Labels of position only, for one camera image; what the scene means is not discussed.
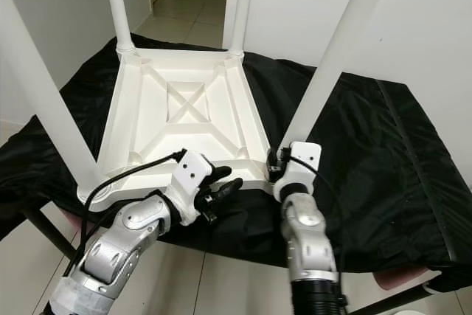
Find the white plastic tabletop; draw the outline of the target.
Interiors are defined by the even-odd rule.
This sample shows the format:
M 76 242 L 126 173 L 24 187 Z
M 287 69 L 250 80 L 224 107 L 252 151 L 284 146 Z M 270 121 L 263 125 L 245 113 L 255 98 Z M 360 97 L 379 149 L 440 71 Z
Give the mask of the white plastic tabletop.
M 231 167 L 246 190 L 272 193 L 269 140 L 242 60 L 227 52 L 99 53 L 62 93 L 84 135 L 98 142 L 104 180 L 185 149 Z

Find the black cloth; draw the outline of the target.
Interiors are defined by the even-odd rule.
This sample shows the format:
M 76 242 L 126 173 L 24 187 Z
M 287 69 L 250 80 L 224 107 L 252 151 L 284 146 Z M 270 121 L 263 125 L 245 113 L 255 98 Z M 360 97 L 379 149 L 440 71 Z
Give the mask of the black cloth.
M 113 37 L 95 55 L 118 59 L 115 46 Z M 243 68 L 266 136 L 277 145 L 316 67 L 246 52 Z M 97 156 L 97 140 L 84 135 L 77 113 L 68 109 Z M 314 197 L 333 243 L 343 224 L 336 253 L 345 272 L 419 265 L 446 275 L 432 282 L 436 291 L 472 285 L 472 190 L 405 83 L 341 73 L 309 139 L 322 146 L 318 170 L 331 188 L 317 181 Z M 26 220 L 21 210 L 41 201 L 78 216 L 76 189 L 44 127 L 31 117 L 0 149 L 0 238 Z M 159 240 L 284 267 L 279 209 L 262 190 L 241 190 L 216 207 L 215 223 L 199 218 Z

